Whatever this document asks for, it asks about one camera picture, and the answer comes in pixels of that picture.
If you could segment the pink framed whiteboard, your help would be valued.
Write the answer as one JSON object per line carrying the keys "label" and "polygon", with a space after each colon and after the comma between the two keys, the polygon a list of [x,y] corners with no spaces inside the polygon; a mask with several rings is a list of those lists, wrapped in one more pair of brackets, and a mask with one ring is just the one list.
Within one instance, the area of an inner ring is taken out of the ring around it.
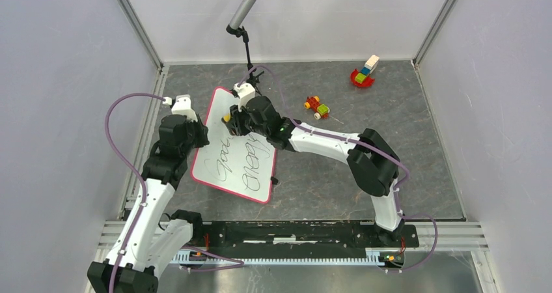
{"label": "pink framed whiteboard", "polygon": [[237,103],[228,89],[214,89],[204,121],[210,144],[197,151],[190,174],[198,183],[266,204],[271,197],[276,149],[257,133],[240,137],[228,132],[222,118]]}

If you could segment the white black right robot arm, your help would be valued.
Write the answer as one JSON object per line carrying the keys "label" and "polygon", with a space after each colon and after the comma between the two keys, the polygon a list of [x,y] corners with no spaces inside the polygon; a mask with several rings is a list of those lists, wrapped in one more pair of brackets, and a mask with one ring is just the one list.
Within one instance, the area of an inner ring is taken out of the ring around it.
{"label": "white black right robot arm", "polygon": [[355,183],[372,199],[378,242],[392,246],[402,238],[404,220],[396,210],[393,193],[401,164],[377,131],[320,130],[281,116],[265,96],[256,96],[245,105],[230,106],[221,121],[231,135],[257,133],[278,150],[317,154],[346,164]]}

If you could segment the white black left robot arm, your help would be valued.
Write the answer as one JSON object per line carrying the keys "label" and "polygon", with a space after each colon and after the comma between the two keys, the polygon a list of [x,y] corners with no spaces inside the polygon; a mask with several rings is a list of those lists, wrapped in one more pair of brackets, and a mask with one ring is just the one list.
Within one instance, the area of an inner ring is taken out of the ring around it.
{"label": "white black left robot arm", "polygon": [[157,292],[159,278],[184,245],[204,239],[201,215],[177,210],[160,236],[161,215],[187,171],[192,150],[208,145],[208,128],[196,115],[161,120],[140,176],[142,190],[114,246],[102,262],[92,262],[87,277],[95,292]]}

